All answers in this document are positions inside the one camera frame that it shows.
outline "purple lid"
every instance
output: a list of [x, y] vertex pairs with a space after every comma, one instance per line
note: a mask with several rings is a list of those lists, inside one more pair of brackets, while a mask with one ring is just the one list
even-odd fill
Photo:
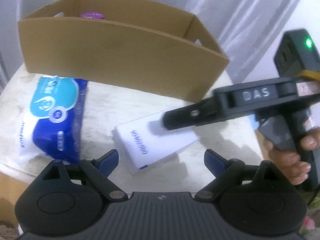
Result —
[[90, 18], [90, 19], [104, 19], [104, 15], [102, 13], [97, 12], [86, 12], [81, 15], [82, 18]]

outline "green led indicator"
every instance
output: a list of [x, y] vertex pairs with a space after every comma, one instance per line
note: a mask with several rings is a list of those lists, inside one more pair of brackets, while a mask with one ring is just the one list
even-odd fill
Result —
[[312, 47], [312, 41], [311, 41], [311, 39], [307, 39], [307, 40], [306, 40], [306, 45], [307, 45], [307, 47], [308, 47], [309, 49]]

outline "hand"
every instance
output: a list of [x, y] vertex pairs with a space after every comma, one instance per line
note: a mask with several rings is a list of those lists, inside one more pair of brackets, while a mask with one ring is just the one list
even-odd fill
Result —
[[[310, 133], [300, 141], [304, 150], [310, 151], [320, 147], [320, 128]], [[298, 185], [308, 178], [311, 165], [300, 161], [300, 155], [291, 151], [278, 151], [270, 141], [265, 140], [264, 146], [269, 151], [271, 161], [293, 184]]]

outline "gray curtain fold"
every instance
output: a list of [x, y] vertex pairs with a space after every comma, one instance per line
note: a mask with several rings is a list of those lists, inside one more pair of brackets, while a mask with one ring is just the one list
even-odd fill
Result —
[[[17, 21], [55, 0], [0, 0], [0, 87], [23, 63]], [[279, 34], [299, 0], [155, 0], [193, 12], [230, 57], [240, 83]]]

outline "white table top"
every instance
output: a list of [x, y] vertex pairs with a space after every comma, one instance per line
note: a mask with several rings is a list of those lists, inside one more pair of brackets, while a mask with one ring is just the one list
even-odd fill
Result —
[[[22, 65], [0, 96], [0, 171], [30, 183], [50, 162], [36, 157], [15, 162], [18, 134], [41, 75], [28, 73]], [[230, 85], [226, 72], [213, 88]], [[183, 100], [137, 90], [89, 82], [81, 135], [81, 158], [99, 158], [115, 147], [112, 130], [129, 122], [166, 109], [185, 105]], [[238, 158], [247, 164], [259, 164], [261, 150], [247, 117], [195, 127], [200, 140], [169, 161], [132, 176], [122, 156], [109, 179], [127, 193], [133, 191], [197, 192], [214, 179], [203, 162], [204, 152], [211, 148], [226, 159]]]

